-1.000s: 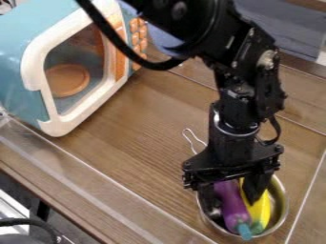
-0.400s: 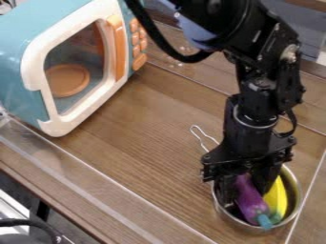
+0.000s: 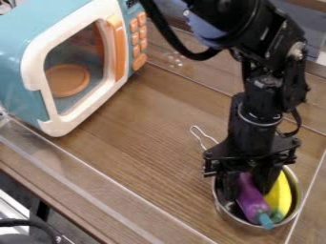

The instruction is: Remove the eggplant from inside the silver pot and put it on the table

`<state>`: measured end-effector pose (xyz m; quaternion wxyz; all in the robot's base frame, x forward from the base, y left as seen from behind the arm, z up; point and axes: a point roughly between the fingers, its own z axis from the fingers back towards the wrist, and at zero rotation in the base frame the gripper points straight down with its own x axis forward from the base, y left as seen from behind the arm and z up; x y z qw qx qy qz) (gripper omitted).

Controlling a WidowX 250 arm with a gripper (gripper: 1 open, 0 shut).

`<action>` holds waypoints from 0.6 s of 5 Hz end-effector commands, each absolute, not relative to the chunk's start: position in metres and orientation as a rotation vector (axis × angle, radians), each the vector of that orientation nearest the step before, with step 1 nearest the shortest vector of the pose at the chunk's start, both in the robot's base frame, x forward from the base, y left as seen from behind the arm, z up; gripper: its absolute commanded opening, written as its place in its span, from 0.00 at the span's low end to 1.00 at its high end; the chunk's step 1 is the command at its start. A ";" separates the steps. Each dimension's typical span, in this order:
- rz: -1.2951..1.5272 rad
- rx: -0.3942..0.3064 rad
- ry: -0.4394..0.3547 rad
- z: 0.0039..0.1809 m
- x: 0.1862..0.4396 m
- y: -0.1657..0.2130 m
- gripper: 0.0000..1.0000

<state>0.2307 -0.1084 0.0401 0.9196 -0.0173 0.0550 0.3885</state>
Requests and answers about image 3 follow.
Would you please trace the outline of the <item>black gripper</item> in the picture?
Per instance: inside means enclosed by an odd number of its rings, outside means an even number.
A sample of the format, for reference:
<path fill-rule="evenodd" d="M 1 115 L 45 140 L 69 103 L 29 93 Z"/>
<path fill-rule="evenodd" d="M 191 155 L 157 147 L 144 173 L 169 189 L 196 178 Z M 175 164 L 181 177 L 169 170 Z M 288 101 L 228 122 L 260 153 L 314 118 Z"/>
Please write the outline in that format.
<path fill-rule="evenodd" d="M 300 147 L 296 131 L 276 133 L 283 115 L 253 117 L 244 110 L 244 94 L 231 99 L 228 134 L 225 139 L 203 151 L 203 176 L 220 177 L 220 203 L 232 204 L 239 195 L 239 172 L 253 170 L 253 182 L 267 194 L 279 177 L 283 165 L 294 164 Z"/>

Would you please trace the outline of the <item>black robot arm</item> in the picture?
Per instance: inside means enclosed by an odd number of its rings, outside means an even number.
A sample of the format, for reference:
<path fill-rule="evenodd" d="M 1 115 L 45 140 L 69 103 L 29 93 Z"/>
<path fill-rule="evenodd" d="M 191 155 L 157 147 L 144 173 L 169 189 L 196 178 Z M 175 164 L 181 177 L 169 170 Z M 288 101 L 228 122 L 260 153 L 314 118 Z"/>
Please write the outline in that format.
<path fill-rule="evenodd" d="M 189 51 L 152 0 L 139 0 L 153 25 L 175 50 L 204 61 L 227 50 L 241 64 L 244 91 L 231 98 L 228 136 L 203 153 L 204 173 L 228 201 L 240 193 L 239 175 L 251 173 L 268 193 L 281 166 L 295 162 L 296 132 L 280 132 L 283 115 L 299 119 L 306 101 L 306 38 L 294 20 L 268 0 L 180 0 L 193 35 L 207 46 Z"/>

